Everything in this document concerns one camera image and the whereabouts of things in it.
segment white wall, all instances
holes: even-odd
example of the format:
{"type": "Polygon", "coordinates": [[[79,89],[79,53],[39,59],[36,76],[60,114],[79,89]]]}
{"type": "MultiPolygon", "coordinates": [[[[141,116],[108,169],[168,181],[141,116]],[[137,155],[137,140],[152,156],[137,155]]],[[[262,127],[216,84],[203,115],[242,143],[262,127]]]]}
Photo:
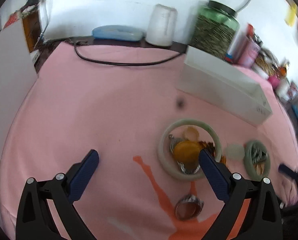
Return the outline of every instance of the white wall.
{"type": "MultiPolygon", "coordinates": [[[[6,21],[7,15],[24,5],[25,1],[7,0],[0,10],[2,22],[6,21]]],[[[207,0],[48,0],[50,24],[45,37],[53,39],[91,35],[93,28],[111,24],[131,25],[146,30],[154,5],[161,3],[178,10],[174,41],[187,43],[189,27],[199,1],[207,0]]],[[[245,0],[216,1],[237,9],[245,0]]],[[[288,7],[285,0],[252,0],[237,19],[241,25],[240,31],[245,31],[247,23],[251,23],[264,41],[264,46],[278,60],[282,61],[284,57],[290,60],[288,76],[298,85],[296,26],[290,28],[284,21],[288,7]]],[[[44,26],[44,10],[41,11],[44,26]]]]}
{"type": "Polygon", "coordinates": [[[13,119],[36,79],[22,22],[18,21],[0,32],[0,159],[13,119]]]}

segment black jar lid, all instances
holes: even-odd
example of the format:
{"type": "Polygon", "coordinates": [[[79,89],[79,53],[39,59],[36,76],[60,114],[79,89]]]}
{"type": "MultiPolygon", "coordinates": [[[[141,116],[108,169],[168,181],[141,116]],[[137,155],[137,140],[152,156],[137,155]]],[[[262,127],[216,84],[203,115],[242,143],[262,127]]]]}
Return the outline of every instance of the black jar lid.
{"type": "Polygon", "coordinates": [[[236,15],[236,11],[231,9],[230,7],[228,7],[227,5],[224,5],[222,3],[216,2],[216,1],[209,1],[208,2],[208,7],[214,8],[214,9],[219,9],[222,10],[224,12],[226,12],[227,14],[235,17],[236,15]]]}

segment black cable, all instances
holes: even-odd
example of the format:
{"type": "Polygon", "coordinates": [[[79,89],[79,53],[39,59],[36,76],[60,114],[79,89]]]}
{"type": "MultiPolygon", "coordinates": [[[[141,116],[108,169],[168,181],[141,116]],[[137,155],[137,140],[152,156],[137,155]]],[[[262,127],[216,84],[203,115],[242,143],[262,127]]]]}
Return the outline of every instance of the black cable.
{"type": "Polygon", "coordinates": [[[89,62],[93,62],[93,63],[98,63],[98,64],[105,64],[105,65],[114,65],[114,66],[153,66],[153,65],[158,65],[158,64],[162,64],[165,63],[167,61],[173,60],[179,56],[181,56],[183,53],[179,53],[177,55],[174,55],[170,58],[164,59],[164,60],[160,60],[160,61],[155,61],[155,62],[144,62],[144,63],[123,63],[123,62],[109,62],[109,61],[102,61],[102,60],[96,60],[96,59],[91,59],[91,58],[87,58],[82,56],[77,48],[77,44],[78,42],[74,43],[74,50],[76,52],[76,54],[78,55],[79,58],[89,61],[89,62]]]}

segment silver ring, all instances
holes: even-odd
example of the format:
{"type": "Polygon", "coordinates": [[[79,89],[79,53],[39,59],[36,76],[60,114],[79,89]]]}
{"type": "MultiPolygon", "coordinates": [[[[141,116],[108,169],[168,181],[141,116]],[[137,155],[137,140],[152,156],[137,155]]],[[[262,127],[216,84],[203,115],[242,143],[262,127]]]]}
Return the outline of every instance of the silver ring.
{"type": "Polygon", "coordinates": [[[188,194],[178,201],[175,206],[177,219],[185,221],[197,217],[203,208],[203,201],[195,195],[188,194]]]}

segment white board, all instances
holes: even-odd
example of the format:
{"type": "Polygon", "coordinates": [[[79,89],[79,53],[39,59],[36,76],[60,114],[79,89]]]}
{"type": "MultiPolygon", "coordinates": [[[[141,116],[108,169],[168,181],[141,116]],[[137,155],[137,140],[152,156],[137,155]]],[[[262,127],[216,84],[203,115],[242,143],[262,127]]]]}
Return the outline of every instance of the white board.
{"type": "Polygon", "coordinates": [[[0,32],[0,159],[13,119],[36,79],[19,20],[0,32]]]}

